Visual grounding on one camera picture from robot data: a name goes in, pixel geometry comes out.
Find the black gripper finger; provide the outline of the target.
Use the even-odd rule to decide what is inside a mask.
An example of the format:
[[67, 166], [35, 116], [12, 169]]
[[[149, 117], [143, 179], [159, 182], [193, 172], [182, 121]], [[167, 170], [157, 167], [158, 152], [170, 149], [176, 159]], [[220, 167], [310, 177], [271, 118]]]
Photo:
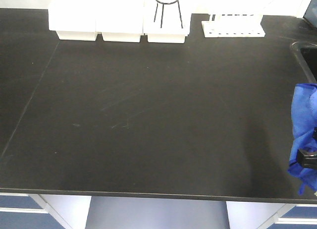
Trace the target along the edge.
[[304, 149], [297, 151], [297, 162], [303, 168], [316, 169], [317, 168], [317, 152], [309, 152]]

